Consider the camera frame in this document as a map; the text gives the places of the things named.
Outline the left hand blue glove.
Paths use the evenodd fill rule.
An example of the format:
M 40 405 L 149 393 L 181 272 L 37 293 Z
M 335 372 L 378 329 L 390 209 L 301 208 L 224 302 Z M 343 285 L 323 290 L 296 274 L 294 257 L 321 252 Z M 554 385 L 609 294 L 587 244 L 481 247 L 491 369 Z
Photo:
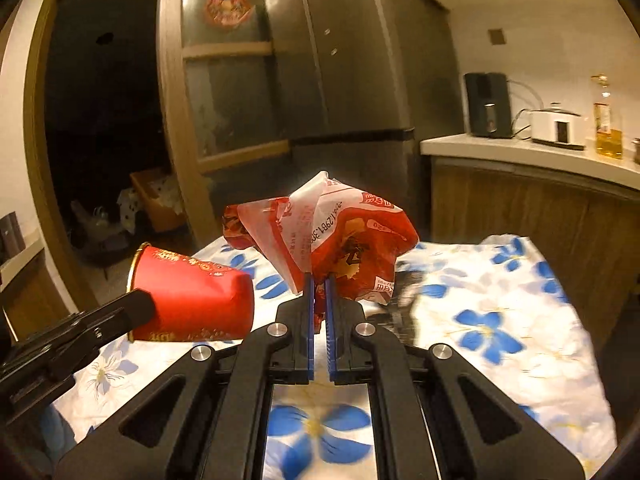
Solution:
M 46 454 L 53 463 L 76 446 L 72 427 L 53 405 L 44 409 L 39 425 Z

